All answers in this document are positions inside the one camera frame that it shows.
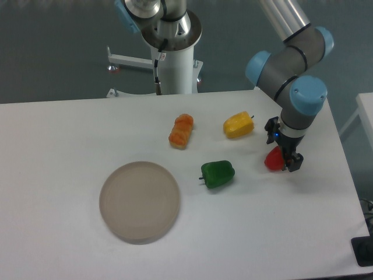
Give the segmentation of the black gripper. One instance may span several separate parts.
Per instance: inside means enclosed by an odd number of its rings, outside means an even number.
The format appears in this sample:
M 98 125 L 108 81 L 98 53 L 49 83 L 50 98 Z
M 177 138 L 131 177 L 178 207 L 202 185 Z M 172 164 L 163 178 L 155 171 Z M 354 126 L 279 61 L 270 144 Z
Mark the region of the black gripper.
M 267 144 L 276 142 L 281 150 L 284 160 L 282 171 L 288 170 L 294 172 L 300 169 L 304 157 L 296 151 L 297 146 L 305 135 L 305 130 L 293 128 L 280 128 L 279 118 L 273 117 L 268 119 L 265 125 L 267 132 Z

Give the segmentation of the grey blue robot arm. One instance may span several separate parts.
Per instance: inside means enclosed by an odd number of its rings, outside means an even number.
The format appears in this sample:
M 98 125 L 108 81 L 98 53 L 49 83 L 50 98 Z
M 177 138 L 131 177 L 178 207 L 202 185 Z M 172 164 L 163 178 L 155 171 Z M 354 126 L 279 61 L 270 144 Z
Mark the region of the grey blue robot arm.
M 122 24 L 141 33 L 151 50 L 157 95 L 190 94 L 196 88 L 193 51 L 202 35 L 198 17 L 185 1 L 115 1 Z M 261 51 L 245 74 L 281 107 L 265 125 L 268 143 L 277 143 L 282 169 L 298 170 L 303 156 L 297 146 L 321 110 L 328 90 L 307 70 L 333 49 L 331 33 L 314 27 L 296 1 L 260 1 L 260 6 L 285 47 L 278 54 Z

